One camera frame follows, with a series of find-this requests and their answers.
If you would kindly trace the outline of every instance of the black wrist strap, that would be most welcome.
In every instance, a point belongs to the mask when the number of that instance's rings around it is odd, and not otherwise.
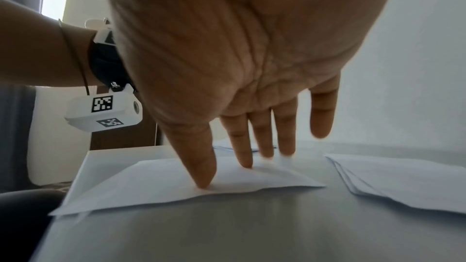
[[[115,46],[92,42],[89,47],[89,66],[96,78],[112,91],[122,91],[126,84],[137,91]]]

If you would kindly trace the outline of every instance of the table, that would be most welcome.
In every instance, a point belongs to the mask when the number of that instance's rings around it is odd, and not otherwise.
[[[323,153],[464,164],[464,154],[300,142],[293,168],[323,189],[205,196],[56,218],[32,261],[464,261],[466,215],[423,211],[352,195]],[[216,151],[217,156],[232,153]],[[171,147],[88,153],[65,202],[140,160],[176,157]],[[287,158],[277,158],[290,164]]]

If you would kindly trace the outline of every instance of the finger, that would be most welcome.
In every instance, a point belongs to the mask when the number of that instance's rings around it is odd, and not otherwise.
[[[332,130],[335,117],[340,74],[313,88],[311,91],[311,133],[317,138],[324,138]]]
[[[254,131],[254,137],[259,146],[259,152],[265,158],[273,157],[272,119],[270,112],[271,110],[267,109],[248,114],[248,119]]]
[[[278,106],[272,107],[277,127],[278,148],[280,153],[291,156],[296,150],[296,112],[298,98],[294,98]]]
[[[252,151],[248,131],[248,117],[246,114],[221,116],[220,121],[227,130],[230,141],[232,142],[234,154],[239,163],[245,168],[251,168]]]
[[[199,188],[207,187],[216,173],[209,124],[163,124],[161,128]]]

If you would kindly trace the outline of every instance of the white device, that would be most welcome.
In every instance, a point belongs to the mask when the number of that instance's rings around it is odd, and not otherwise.
[[[136,125],[142,121],[142,105],[127,84],[122,91],[78,97],[70,100],[65,120],[87,132]]]

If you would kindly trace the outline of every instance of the qr-like marker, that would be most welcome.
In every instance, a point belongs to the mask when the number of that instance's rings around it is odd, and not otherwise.
[[[118,125],[124,125],[123,122],[121,122],[117,118],[97,120],[96,122],[103,125],[104,127],[113,127],[113,126],[118,126]]]
[[[111,110],[113,107],[113,95],[94,98],[92,100],[92,113]]]

